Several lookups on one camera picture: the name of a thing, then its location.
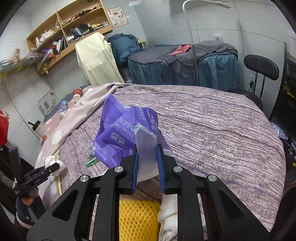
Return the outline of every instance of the silver screw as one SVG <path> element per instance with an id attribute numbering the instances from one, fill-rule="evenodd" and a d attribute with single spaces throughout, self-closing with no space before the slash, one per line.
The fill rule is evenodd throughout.
<path id="1" fill-rule="evenodd" d="M 87 175 L 83 175 L 83 176 L 80 177 L 80 181 L 82 181 L 83 183 L 88 181 L 88 179 L 89 179 L 89 176 L 87 176 Z"/>
<path id="2" fill-rule="evenodd" d="M 123 171 L 123 167 L 121 167 L 121 166 L 115 167 L 114 168 L 114 171 L 115 172 L 122 172 Z"/>
<path id="3" fill-rule="evenodd" d="M 208 179 L 211 181 L 211 182 L 215 182 L 217 181 L 217 177 L 215 175 L 209 175 Z"/>
<path id="4" fill-rule="evenodd" d="M 183 170 L 182 167 L 179 167 L 179 166 L 174 167 L 175 172 L 182 172 L 182 170 Z"/>

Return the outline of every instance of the yellow mesh foam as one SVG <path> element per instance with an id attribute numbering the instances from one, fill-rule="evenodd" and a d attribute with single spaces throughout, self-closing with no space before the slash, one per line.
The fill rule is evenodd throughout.
<path id="1" fill-rule="evenodd" d="M 119 240 L 156 241 L 160 204 L 151 201 L 119 201 Z"/>

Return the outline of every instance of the lamp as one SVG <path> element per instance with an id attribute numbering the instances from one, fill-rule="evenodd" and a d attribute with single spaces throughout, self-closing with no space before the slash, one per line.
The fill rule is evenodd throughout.
<path id="1" fill-rule="evenodd" d="M 197 60 L 196 60 L 196 53 L 195 53 L 195 47 L 194 47 L 194 41 L 193 41 L 193 37 L 192 37 L 192 32 L 191 32 L 191 28 L 190 28 L 190 24 L 189 24 L 189 20 L 188 20 L 188 17 L 187 17 L 187 14 L 186 14 L 186 9 L 185 9 L 185 4 L 188 3 L 188 2 L 192 2 L 192 1 L 203 1 L 203 2 L 210 2 L 210 3 L 214 3 L 220 7 L 224 7 L 224 8 L 231 8 L 230 5 L 226 4 L 226 3 L 223 3 L 223 2 L 214 2 L 214 1 L 210 1 L 210 0 L 186 0 L 184 3 L 183 3 L 183 13 L 185 15 L 185 18 L 186 18 L 186 22 L 187 22 L 187 27 L 188 27 L 188 31 L 189 31 L 189 36 L 190 36 L 190 40 L 191 40 L 191 46 L 192 46 L 192 50 L 193 50 L 193 60 L 194 60 L 194 74 L 195 74 L 195 79 L 196 79 L 196 84 L 197 86 L 199 86 L 199 81 L 198 81 L 198 78 L 197 78 Z"/>

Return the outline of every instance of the purple plastic bag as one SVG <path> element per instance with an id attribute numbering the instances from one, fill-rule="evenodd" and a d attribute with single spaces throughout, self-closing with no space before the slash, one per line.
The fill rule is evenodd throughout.
<path id="1" fill-rule="evenodd" d="M 123 157 L 133 153 L 136 144 L 135 128 L 136 132 L 138 131 L 138 140 L 140 140 L 140 133 L 142 137 L 144 135 L 148 135 L 148 138 L 155 137 L 153 150 L 155 149 L 156 152 L 156 137 L 159 134 L 157 126 L 158 117 L 153 109 L 136 106 L 125 108 L 113 95 L 109 94 L 104 102 L 100 129 L 93 144 L 93 154 L 108 168 L 118 166 Z"/>

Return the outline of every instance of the black chair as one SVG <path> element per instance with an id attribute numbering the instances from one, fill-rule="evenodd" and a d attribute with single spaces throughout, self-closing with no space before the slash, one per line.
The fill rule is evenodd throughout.
<path id="1" fill-rule="evenodd" d="M 232 89 L 232 90 L 229 90 L 228 92 L 241 94 L 241 95 L 246 96 L 248 99 L 253 101 L 260 108 L 260 110 L 263 111 L 263 104 L 261 101 L 261 97 L 262 97 L 262 93 L 263 93 L 265 77 L 267 76 L 271 80 L 277 80 L 279 77 L 279 68 L 270 59 L 267 59 L 267 58 L 259 56 L 259 55 L 247 55 L 244 58 L 244 65 L 248 69 L 256 72 L 253 93 L 246 91 L 246 90 L 241 90 L 241 89 Z M 261 87 L 260 97 L 255 95 L 258 73 L 263 74 L 263 76 L 264 76 L 263 82 L 262 82 L 262 87 Z"/>

